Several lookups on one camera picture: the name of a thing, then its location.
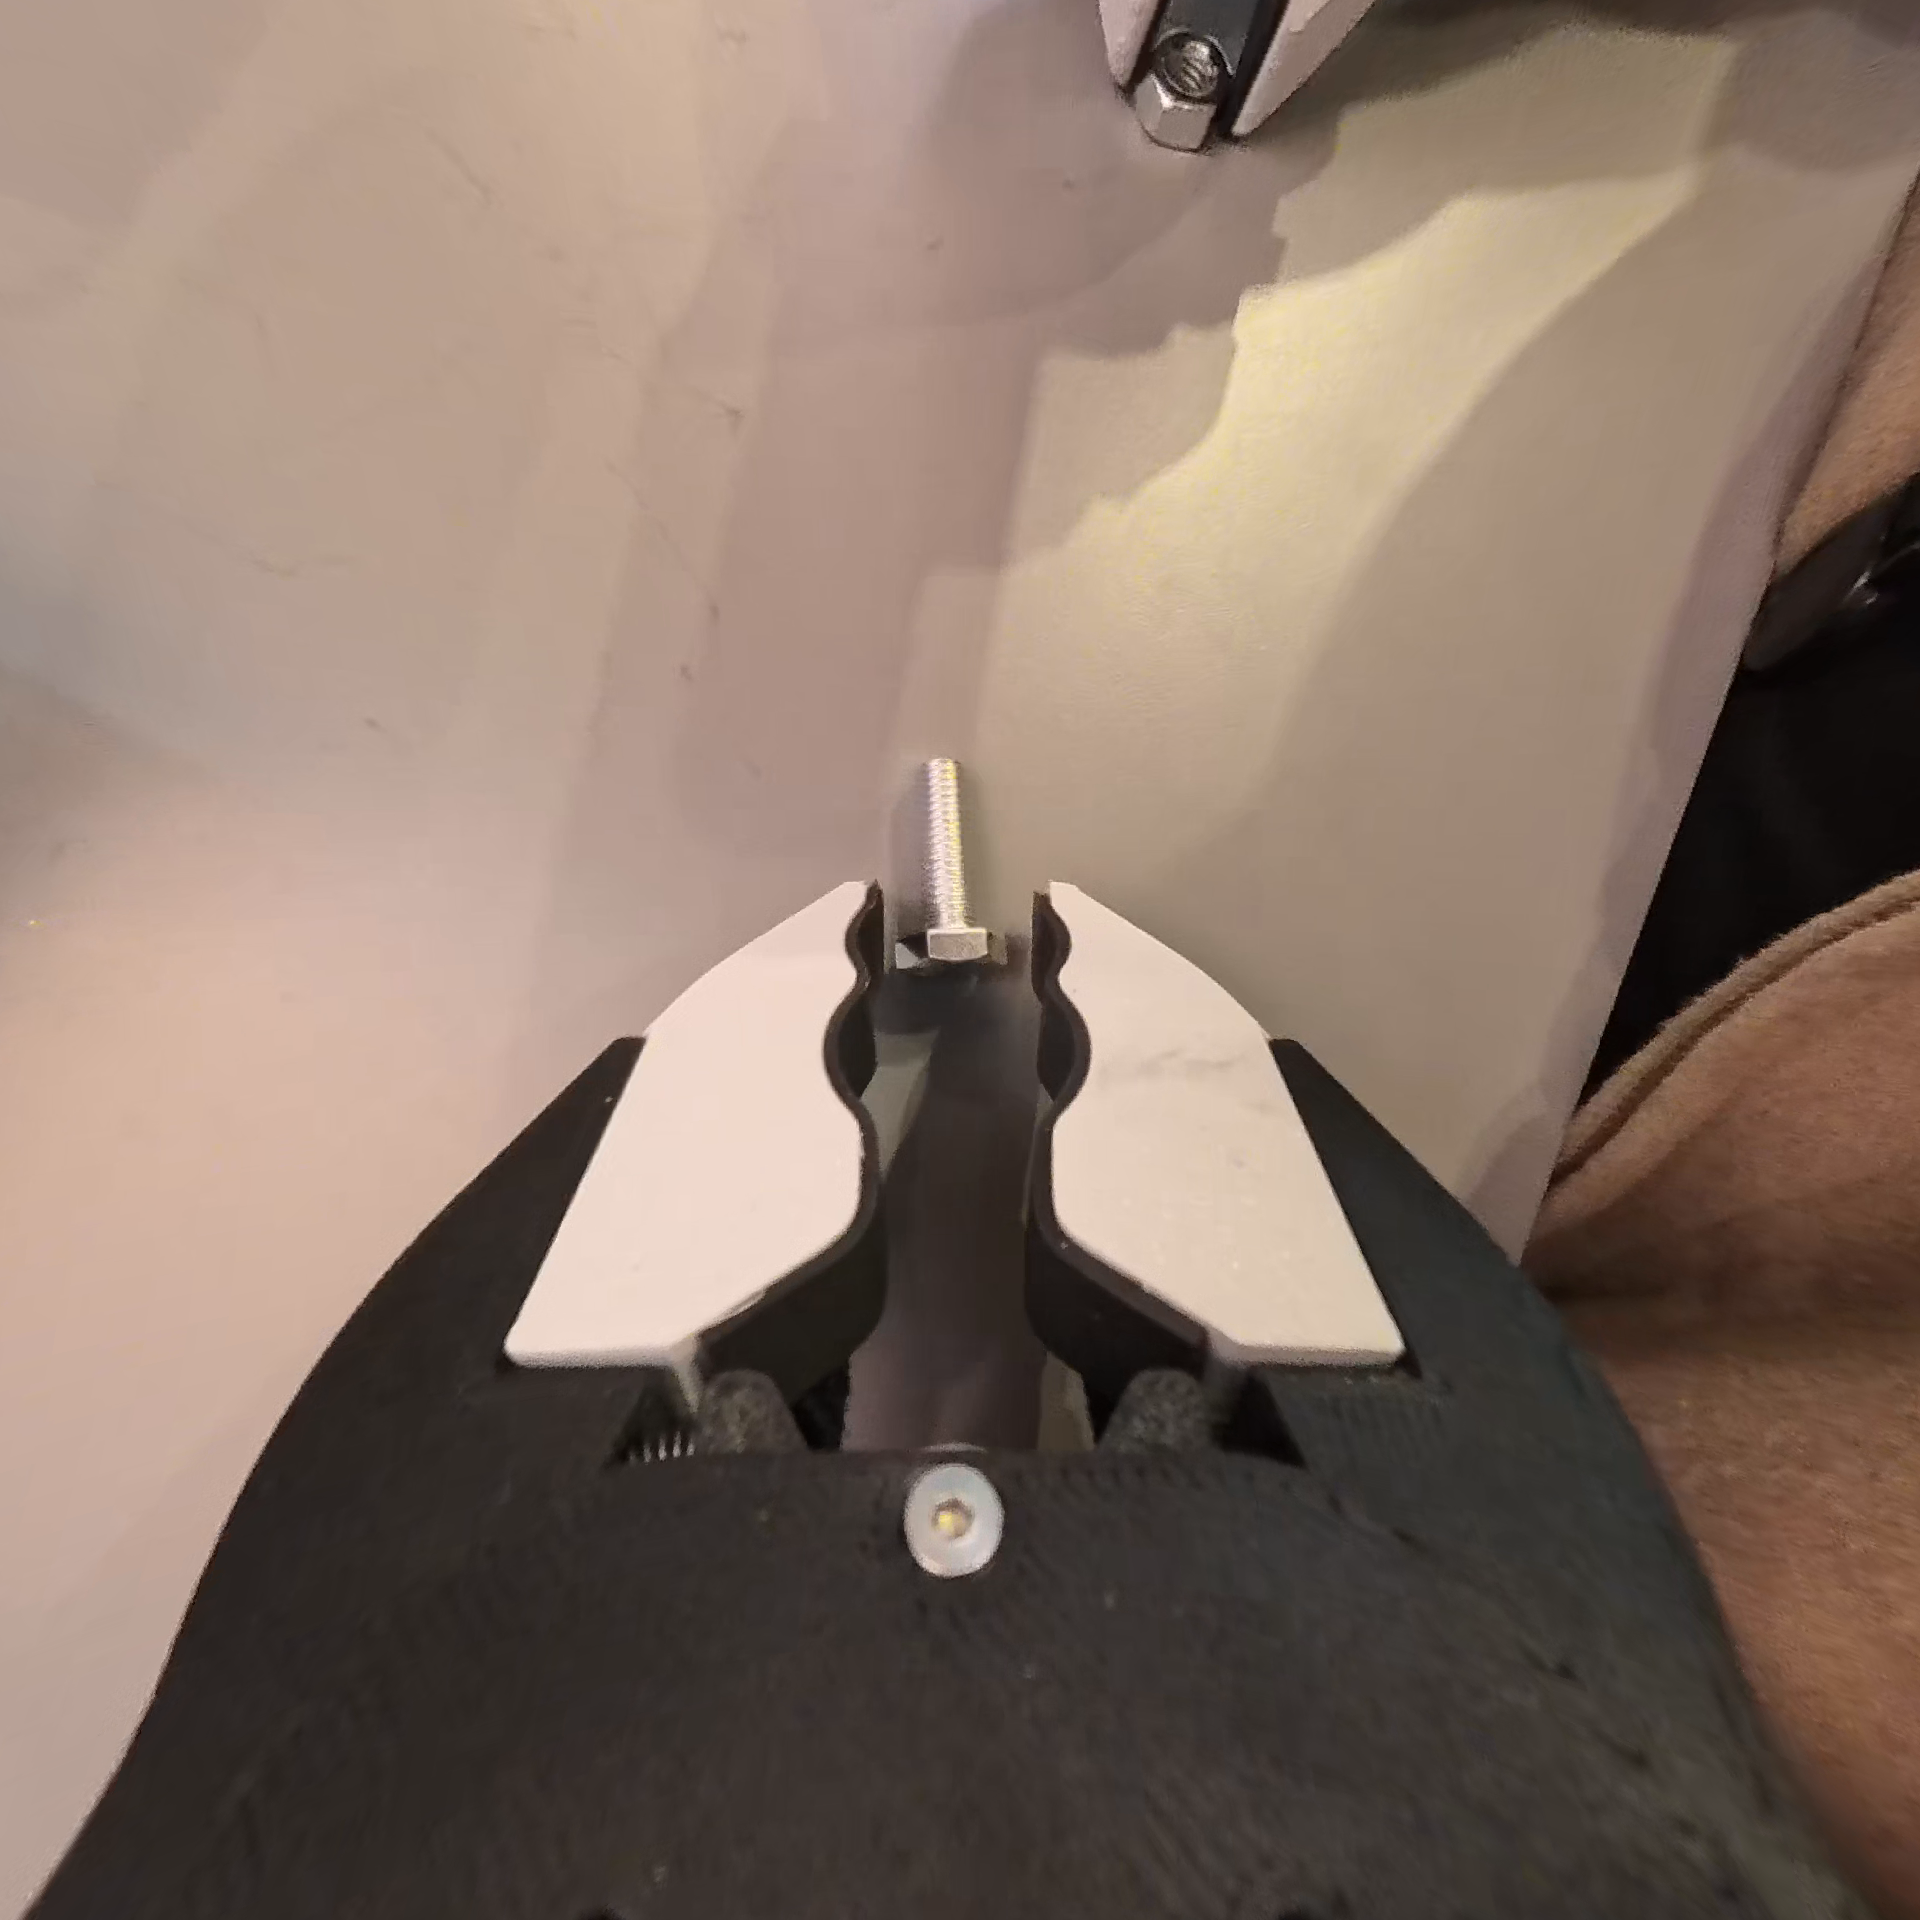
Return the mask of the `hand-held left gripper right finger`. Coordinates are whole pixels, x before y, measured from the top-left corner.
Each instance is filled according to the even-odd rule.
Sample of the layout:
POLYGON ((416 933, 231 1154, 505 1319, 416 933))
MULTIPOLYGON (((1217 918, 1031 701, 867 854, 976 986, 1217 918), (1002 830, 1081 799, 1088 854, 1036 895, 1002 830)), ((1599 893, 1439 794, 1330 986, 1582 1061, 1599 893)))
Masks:
POLYGON ((1262 1023, 1158 935, 1036 895, 1030 1310, 1081 1373, 1392 1369, 1407 1337, 1262 1023))

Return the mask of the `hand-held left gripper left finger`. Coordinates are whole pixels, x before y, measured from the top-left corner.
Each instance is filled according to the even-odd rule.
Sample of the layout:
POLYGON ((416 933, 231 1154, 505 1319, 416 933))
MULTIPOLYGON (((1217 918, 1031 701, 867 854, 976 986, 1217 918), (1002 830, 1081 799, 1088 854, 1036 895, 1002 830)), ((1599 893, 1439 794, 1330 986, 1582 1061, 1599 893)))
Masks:
POLYGON ((835 885, 647 1026, 505 1360, 707 1373, 724 1329, 852 1232, 870 1126, 830 1035, 867 985, 858 927, 878 902, 835 885))

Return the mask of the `silver hex nut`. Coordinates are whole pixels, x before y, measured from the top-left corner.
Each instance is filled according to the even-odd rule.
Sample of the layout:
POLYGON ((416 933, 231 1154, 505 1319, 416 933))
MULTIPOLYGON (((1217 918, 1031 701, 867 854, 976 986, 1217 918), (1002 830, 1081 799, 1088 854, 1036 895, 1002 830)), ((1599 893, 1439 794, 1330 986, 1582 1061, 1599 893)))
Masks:
POLYGON ((1140 129, 1174 153, 1200 153, 1232 79, 1212 37, 1191 29, 1161 33, 1135 86, 1140 129))

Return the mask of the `silver hex bolt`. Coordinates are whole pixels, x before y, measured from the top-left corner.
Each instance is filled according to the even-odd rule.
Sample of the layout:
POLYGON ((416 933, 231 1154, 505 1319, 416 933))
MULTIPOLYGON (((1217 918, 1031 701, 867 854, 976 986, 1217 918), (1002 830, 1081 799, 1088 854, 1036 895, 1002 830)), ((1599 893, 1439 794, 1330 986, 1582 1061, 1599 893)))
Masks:
POLYGON ((971 904, 960 762, 926 759, 915 774, 913 799, 919 890, 913 910, 897 907, 894 969, 913 975, 1004 969, 1004 935, 978 922, 971 904))

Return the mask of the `grey desk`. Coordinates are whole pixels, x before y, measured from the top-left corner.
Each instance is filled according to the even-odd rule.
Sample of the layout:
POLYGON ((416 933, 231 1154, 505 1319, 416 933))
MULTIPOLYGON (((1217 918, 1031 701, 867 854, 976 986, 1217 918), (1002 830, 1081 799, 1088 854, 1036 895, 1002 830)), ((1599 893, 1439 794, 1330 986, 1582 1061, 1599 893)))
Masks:
POLYGON ((1916 3, 6 3, 6 1914, 303 1378, 952 753, 1518 1251, 1916 187, 1916 3))

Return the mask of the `beige coat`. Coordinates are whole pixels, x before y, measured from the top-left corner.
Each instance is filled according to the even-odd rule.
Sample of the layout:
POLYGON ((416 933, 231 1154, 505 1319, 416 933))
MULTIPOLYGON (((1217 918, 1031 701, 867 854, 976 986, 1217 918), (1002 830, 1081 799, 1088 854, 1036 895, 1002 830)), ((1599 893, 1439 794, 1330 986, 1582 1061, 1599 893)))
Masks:
MULTIPOLYGON (((1916 472, 1910 197, 1768 586, 1916 472)), ((1528 1263, 1648 1441, 1842 1872, 1916 1914, 1919 865, 1582 1096, 1528 1263)))

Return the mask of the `black inner garment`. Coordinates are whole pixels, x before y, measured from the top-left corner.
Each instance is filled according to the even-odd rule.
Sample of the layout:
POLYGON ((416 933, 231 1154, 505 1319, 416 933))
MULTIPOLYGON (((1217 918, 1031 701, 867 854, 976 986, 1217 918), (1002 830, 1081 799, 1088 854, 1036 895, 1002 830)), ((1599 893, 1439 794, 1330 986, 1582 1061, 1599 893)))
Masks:
POLYGON ((1919 480, 1762 594, 1582 1090, 1742 961, 1919 865, 1919 480))

